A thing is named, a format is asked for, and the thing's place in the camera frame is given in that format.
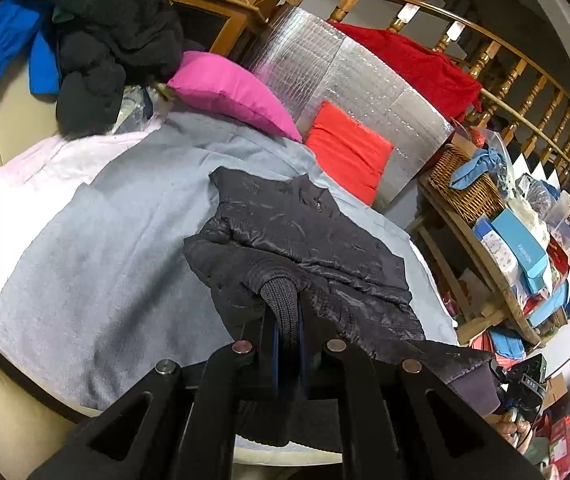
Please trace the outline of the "person hand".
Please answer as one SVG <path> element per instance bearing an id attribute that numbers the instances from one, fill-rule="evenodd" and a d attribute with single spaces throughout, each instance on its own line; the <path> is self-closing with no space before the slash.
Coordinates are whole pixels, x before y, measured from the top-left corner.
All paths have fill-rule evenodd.
<path id="1" fill-rule="evenodd" d="M 493 428 L 521 455 L 527 453 L 532 438 L 534 437 L 530 422 L 524 419 L 516 420 L 516 422 L 499 420 L 493 425 Z"/>

